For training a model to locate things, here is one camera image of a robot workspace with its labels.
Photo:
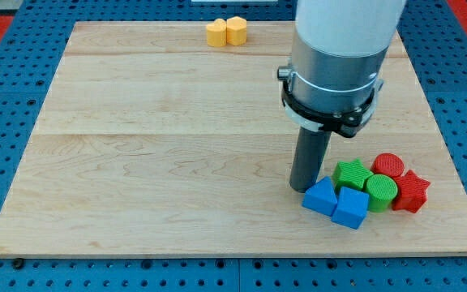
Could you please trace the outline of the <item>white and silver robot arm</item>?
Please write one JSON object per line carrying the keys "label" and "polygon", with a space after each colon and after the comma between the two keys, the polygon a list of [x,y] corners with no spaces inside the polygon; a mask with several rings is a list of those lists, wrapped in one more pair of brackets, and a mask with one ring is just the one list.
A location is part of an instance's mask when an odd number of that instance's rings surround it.
{"label": "white and silver robot arm", "polygon": [[298,0],[289,62],[277,70],[286,114],[308,131],[354,137],[375,112],[404,8],[405,0]]}

